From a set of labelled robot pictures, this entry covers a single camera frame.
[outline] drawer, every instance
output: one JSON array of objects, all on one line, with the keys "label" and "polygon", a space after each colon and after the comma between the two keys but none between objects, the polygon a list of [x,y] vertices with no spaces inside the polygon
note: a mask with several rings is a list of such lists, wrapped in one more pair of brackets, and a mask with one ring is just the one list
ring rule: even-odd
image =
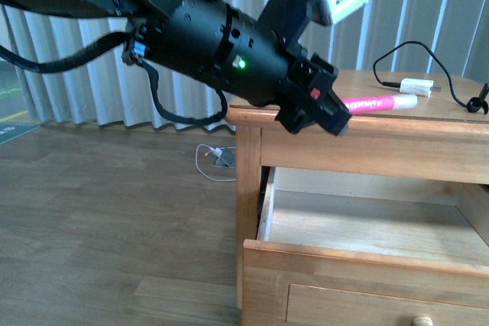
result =
[{"label": "drawer", "polygon": [[272,169],[244,242],[244,325],[489,324],[489,192]]}]

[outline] cable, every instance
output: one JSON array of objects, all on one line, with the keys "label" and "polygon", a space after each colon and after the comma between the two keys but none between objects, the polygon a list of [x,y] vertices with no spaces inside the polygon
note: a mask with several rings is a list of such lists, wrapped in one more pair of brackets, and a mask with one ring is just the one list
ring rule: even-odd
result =
[{"label": "cable", "polygon": [[207,144],[199,144],[196,148],[196,168],[197,170],[204,176],[206,177],[207,179],[210,179],[211,181],[214,181],[214,182],[234,182],[236,181],[236,179],[214,179],[212,178],[211,176],[208,176],[207,174],[204,173],[204,171],[202,171],[199,167],[199,149],[201,147],[206,147],[209,149],[209,152],[207,152],[205,155],[206,157],[210,154],[210,153],[213,153],[215,152],[217,149],[235,149],[236,147],[220,147],[220,148],[212,148],[210,147],[209,145]]},{"label": "cable", "polygon": [[72,56],[49,63],[35,63],[34,61],[26,60],[23,57],[12,53],[2,45],[0,45],[0,57],[7,60],[9,63],[33,73],[62,73],[87,64],[102,54],[112,50],[114,47],[124,43],[129,37],[130,34],[126,34],[125,32],[106,34]]},{"label": "cable", "polygon": [[453,99],[461,106],[461,107],[464,107],[464,108],[467,108],[467,105],[462,102],[460,99],[458,99],[458,97],[455,95],[455,90],[453,88],[453,81],[452,81],[452,78],[450,76],[450,73],[449,71],[443,66],[443,64],[438,60],[438,58],[436,57],[435,53],[433,53],[431,51],[431,49],[426,46],[423,42],[419,42],[419,41],[406,41],[406,42],[403,42],[402,44],[396,46],[395,48],[393,48],[391,51],[389,51],[388,53],[386,53],[385,55],[379,57],[377,60],[375,60],[374,62],[374,65],[372,66],[372,69],[374,71],[374,75],[375,75],[375,79],[383,86],[385,87],[392,87],[392,88],[400,88],[400,83],[397,83],[397,82],[382,82],[381,79],[379,78],[379,75],[377,74],[377,64],[385,59],[386,57],[388,57],[389,55],[391,55],[394,51],[400,49],[402,46],[405,46],[407,44],[415,44],[415,45],[420,45],[420,46],[423,46],[425,48],[426,51],[428,51],[429,55],[436,61],[436,63],[438,63],[438,65],[440,65],[440,67],[443,69],[443,72],[445,72],[448,80],[449,80],[449,86],[450,86],[450,92],[452,94],[452,97]]},{"label": "cable", "polygon": [[228,101],[226,100],[224,93],[220,89],[214,89],[219,96],[219,100],[221,101],[221,111],[217,114],[208,118],[186,118],[172,114],[168,110],[164,109],[160,103],[160,99],[158,98],[158,80],[160,79],[158,71],[143,60],[138,61],[137,65],[147,72],[147,76],[150,80],[151,96],[153,97],[154,107],[157,109],[162,118],[180,124],[206,126],[221,121],[228,113]]}]

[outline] black robotic arm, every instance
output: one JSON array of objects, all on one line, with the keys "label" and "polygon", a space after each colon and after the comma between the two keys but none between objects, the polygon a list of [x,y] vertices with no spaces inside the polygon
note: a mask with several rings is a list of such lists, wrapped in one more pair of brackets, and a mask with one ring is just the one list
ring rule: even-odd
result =
[{"label": "black robotic arm", "polygon": [[[277,120],[291,133],[316,122],[338,135],[350,118],[332,91],[338,70],[316,55],[308,59],[298,40],[310,21],[337,23],[367,1],[270,0],[254,20],[222,0],[0,0],[46,15],[128,19],[126,33],[103,37],[88,50],[60,62],[29,64],[4,48],[0,56],[31,71],[56,73],[125,43],[124,61],[149,72],[161,114],[157,75],[144,59],[204,82],[216,89],[222,100],[224,90],[256,106],[279,105]],[[164,117],[171,120],[174,115]]]}]

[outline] white curtain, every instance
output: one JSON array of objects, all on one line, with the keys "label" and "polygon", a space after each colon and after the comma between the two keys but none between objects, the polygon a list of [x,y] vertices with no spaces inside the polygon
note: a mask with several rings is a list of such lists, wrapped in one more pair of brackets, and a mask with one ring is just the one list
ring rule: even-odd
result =
[{"label": "white curtain", "polygon": [[[226,0],[257,18],[267,0]],[[41,62],[67,56],[109,31],[124,30],[125,20],[67,20],[5,7],[14,48]],[[456,75],[489,82],[488,0],[371,0],[369,5],[331,28],[311,24],[301,38],[341,69],[371,69],[380,55],[405,40],[428,44]],[[145,72],[121,61],[121,48],[87,66],[59,75],[18,70],[31,116],[41,121],[123,121],[126,126],[169,121],[156,112]],[[440,73],[427,53],[408,46],[380,69]],[[185,116],[205,117],[219,110],[214,91],[163,67],[159,96],[165,108]],[[221,122],[209,129],[225,124]],[[185,125],[176,124],[176,128]]]}]

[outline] wooden floor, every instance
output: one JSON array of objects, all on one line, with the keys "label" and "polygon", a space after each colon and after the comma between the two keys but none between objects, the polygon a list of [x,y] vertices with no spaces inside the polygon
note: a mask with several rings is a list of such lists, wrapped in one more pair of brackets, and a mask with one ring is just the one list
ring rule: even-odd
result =
[{"label": "wooden floor", "polygon": [[42,127],[1,145],[0,325],[238,324],[235,184],[196,171],[199,143],[234,138]]}]

